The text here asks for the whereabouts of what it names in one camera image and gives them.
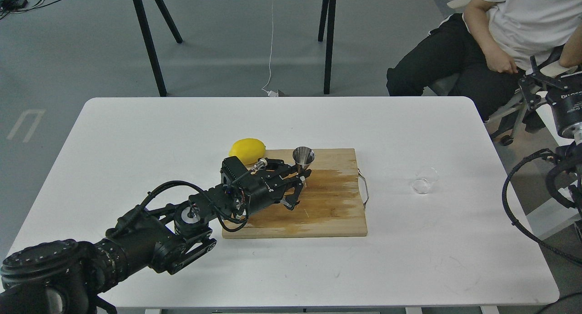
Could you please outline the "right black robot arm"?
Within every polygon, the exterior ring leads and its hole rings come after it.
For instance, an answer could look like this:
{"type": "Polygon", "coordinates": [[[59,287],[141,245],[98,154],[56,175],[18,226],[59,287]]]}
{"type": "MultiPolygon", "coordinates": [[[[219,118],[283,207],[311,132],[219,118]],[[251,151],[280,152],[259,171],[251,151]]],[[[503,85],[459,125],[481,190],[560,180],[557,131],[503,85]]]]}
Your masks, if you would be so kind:
{"type": "Polygon", "coordinates": [[[507,202],[507,188],[513,175],[526,163],[537,158],[542,158],[553,163],[554,167],[547,173],[545,178],[545,187],[551,197],[564,208],[576,209],[581,212],[581,125],[582,125],[582,95],[581,95],[581,72],[572,74],[565,73],[543,73],[541,68],[559,61],[563,45],[554,48],[549,58],[541,64],[536,63],[534,56],[530,57],[532,71],[524,75],[518,81],[518,92],[522,93],[524,103],[528,110],[534,110],[542,106],[541,97],[536,94],[535,87],[547,91],[545,102],[550,106],[554,123],[556,125],[557,135],[563,138],[572,139],[569,145],[557,147],[553,152],[547,148],[541,149],[531,155],[524,157],[508,174],[502,187],[502,204],[507,216],[513,226],[521,231],[526,237],[535,241],[538,245],[550,250],[551,252],[565,258],[567,261],[580,266],[581,258],[563,252],[551,245],[548,245],[541,239],[535,237],[526,229],[515,217],[509,208],[507,202]],[[573,173],[576,181],[567,189],[572,200],[566,198],[556,187],[555,180],[561,173],[573,173]]]}

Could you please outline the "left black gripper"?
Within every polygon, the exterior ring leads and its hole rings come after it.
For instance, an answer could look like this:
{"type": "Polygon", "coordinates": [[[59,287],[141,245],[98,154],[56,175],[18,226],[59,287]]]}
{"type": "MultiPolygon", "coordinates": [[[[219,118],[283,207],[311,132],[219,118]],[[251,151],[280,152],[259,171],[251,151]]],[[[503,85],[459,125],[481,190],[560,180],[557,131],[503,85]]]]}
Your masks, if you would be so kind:
{"type": "Polygon", "coordinates": [[[237,157],[227,157],[222,161],[221,173],[226,189],[239,197],[246,212],[256,213],[275,203],[293,211],[312,170],[269,158],[259,158],[248,169],[237,157]]]}

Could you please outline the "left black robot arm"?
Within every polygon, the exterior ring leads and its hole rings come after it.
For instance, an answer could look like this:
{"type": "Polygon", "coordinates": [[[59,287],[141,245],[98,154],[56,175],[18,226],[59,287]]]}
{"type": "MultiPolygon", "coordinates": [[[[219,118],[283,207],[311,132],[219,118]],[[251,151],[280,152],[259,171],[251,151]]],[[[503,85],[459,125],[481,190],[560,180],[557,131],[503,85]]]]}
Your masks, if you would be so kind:
{"type": "Polygon", "coordinates": [[[143,268],[176,274],[216,246],[210,222],[242,229],[251,215],[272,204],[293,210],[308,165],[260,158],[247,168],[225,158],[221,182],[208,190],[185,181],[165,182],[118,219],[96,243],[44,242],[3,260],[3,314],[95,314],[116,308],[101,297],[143,268]]]}

